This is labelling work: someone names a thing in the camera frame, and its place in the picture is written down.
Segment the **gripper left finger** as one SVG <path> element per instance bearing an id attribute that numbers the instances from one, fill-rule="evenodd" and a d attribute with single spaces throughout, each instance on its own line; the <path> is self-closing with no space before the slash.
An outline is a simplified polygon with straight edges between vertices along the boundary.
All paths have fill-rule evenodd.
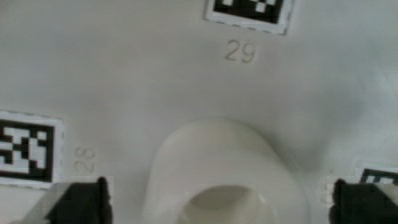
<path id="1" fill-rule="evenodd" d="M 114 224 L 108 181 L 73 183 L 44 216 L 50 224 Z"/>

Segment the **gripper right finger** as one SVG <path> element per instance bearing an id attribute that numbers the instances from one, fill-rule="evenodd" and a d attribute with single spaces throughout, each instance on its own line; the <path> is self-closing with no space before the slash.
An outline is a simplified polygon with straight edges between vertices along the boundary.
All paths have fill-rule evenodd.
<path id="1" fill-rule="evenodd" d="M 398 224 L 398 204 L 375 184 L 334 183 L 330 224 Z"/>

